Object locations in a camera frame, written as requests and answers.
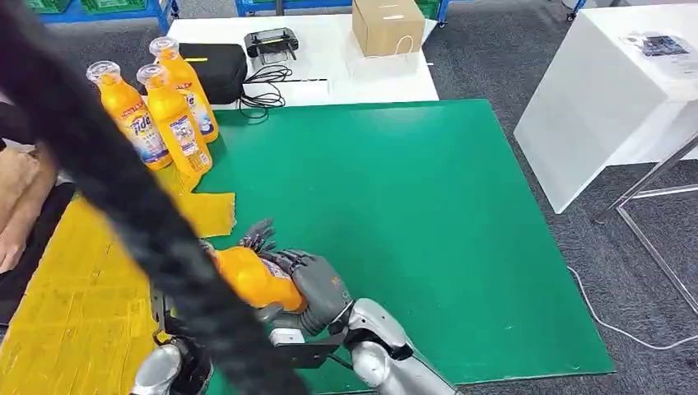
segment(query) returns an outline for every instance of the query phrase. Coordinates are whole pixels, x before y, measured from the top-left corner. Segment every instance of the detergent bottle cap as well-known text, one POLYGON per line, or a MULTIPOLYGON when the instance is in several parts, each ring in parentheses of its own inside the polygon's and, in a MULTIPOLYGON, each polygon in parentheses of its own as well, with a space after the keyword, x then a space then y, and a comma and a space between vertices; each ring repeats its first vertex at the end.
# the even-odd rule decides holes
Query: detergent bottle cap
POLYGON ((100 60, 87 68, 87 79, 97 85, 112 85, 121 81, 121 67, 110 60, 100 60))
POLYGON ((179 56, 179 43, 171 37, 158 37, 148 47, 158 59, 174 59, 179 56))
POLYGON ((147 64, 138 69, 136 79, 145 85, 146 88, 157 89, 167 85, 169 73, 165 66, 161 64, 147 64))

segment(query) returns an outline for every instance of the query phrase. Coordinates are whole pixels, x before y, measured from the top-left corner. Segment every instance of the white cable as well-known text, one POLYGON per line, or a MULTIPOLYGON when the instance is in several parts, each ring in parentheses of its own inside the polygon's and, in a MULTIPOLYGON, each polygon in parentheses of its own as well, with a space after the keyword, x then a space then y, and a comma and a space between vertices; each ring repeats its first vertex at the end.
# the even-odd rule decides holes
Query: white cable
POLYGON ((412 38, 411 35, 404 35, 404 36, 400 37, 400 39, 398 40, 398 45, 395 46, 395 52, 394 52, 392 55, 387 55, 387 56, 375 56, 375 55, 365 56, 365 57, 363 57, 363 58, 360 58, 360 59, 357 60, 356 62, 354 62, 354 67, 352 67, 351 70, 350 70, 350 72, 349 72, 349 79, 353 79, 353 78, 354 78, 354 74, 356 73, 356 65, 359 64, 359 63, 361 63, 361 62, 364 62, 366 59, 377 59, 377 58, 380 58, 380 59, 390 59, 390 58, 395 58, 395 57, 398 55, 398 52, 400 51, 400 45, 403 43, 403 40, 404 40, 404 39, 410 39, 410 49, 409 49, 406 53, 400 53, 400 55, 406 55, 405 58, 407 58, 407 55, 410 54, 410 53, 414 50, 415 41, 414 41, 414 39, 412 38))
POLYGON ((589 307, 589 311, 591 312, 591 315, 593 316, 593 319, 595 319, 597 323, 601 324, 601 325, 604 326, 605 328, 608 328, 608 329, 611 329, 612 331, 618 332, 618 333, 620 333, 621 335, 628 336, 630 339, 632 339, 632 340, 638 342, 639 344, 641 344, 641 345, 643 345, 643 346, 645 346, 645 347, 651 348, 651 349, 653 349, 653 350, 659 350, 659 351, 671 350, 672 348, 674 348, 674 347, 676 347, 676 346, 680 346, 680 345, 683 344, 683 343, 690 342, 690 341, 692 341, 692 340, 698 339, 698 335, 695 335, 695 336, 687 337, 687 338, 685 338, 685 339, 683 339, 683 340, 680 340, 680 341, 678 341, 678 342, 675 342, 675 343, 673 343, 673 344, 670 344, 669 346, 653 346, 653 345, 651 345, 651 344, 649 344, 649 343, 645 343, 645 342, 641 341, 641 340, 638 339, 637 337, 632 336, 631 334, 629 334, 628 332, 626 332, 626 331, 624 331, 624 330, 622 330, 622 329, 616 328, 616 327, 614 327, 614 326, 612 326, 612 325, 609 325, 609 324, 603 322, 603 321, 596 315, 596 312, 593 311, 593 307, 592 307, 592 305, 591 305, 591 302, 589 301, 589 297, 587 296, 586 290, 584 290, 584 286, 582 285, 582 279, 581 279, 581 277, 579 277, 579 273, 578 273, 575 269, 573 269, 572 267, 569 267, 569 266, 568 266, 567 268, 570 269, 570 272, 572 272, 573 275, 575 275, 575 277, 576 277, 576 279, 577 279, 577 284, 579 284, 579 290, 582 291, 582 296, 584 297, 584 301, 586 301, 587 307, 589 307))

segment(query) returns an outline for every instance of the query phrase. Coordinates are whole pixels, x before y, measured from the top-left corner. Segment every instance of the orange detergent bottle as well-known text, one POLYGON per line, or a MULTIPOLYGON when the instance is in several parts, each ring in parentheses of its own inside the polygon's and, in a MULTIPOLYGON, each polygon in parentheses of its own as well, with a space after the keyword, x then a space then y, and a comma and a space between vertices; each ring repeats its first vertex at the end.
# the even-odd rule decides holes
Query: orange detergent bottle
POLYGON ((253 250, 236 246, 215 253, 223 278, 249 305, 261 309, 280 303, 285 311, 297 311, 303 298, 293 280, 275 263, 261 259, 253 250))
POLYGON ((147 64, 136 78, 148 90, 148 107, 177 170, 190 176, 204 174, 213 166, 213 159, 199 132, 186 100, 171 84, 160 64, 147 64))
POLYGON ((191 64, 179 54, 179 43, 170 37, 158 37, 150 44, 150 51, 167 71, 172 83, 189 104, 205 142, 218 138, 218 122, 211 110, 206 93, 203 91, 197 73, 191 64))
POLYGON ((138 91, 123 80, 119 65, 108 60, 93 63, 87 68, 87 78, 100 88, 102 105, 143 163, 151 170, 169 165, 172 157, 151 113, 138 91))

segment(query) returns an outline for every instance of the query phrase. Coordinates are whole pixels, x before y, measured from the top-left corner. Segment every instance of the white table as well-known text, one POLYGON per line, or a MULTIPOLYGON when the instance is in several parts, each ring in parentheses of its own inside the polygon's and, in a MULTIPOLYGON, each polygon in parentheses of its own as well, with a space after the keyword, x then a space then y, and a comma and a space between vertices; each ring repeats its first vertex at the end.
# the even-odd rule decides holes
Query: white table
POLYGON ((620 40, 646 32, 698 49, 698 4, 583 10, 514 130, 557 213, 606 166, 660 161, 698 131, 698 80, 668 77, 620 40))
MULTIPOLYGON (((422 42, 433 29, 425 28, 422 42)), ((351 15, 269 16, 176 20, 168 36, 182 43, 240 44, 252 32, 292 29, 300 42, 298 60, 286 64, 292 82, 277 83, 286 105, 337 105, 438 100, 422 51, 390 58, 364 58, 351 31, 351 15)), ((248 59, 248 76, 259 68, 248 59)), ((245 84, 245 91, 271 91, 245 84)))

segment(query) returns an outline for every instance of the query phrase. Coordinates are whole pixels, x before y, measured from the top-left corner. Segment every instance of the black case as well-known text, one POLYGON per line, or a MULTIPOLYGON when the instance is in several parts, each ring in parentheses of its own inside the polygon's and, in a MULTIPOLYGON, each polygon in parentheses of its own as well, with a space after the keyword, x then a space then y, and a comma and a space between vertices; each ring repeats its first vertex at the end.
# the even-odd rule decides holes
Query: black case
POLYGON ((189 64, 212 105, 228 105, 240 98, 247 77, 247 58, 241 46, 180 43, 179 53, 192 59, 189 64))

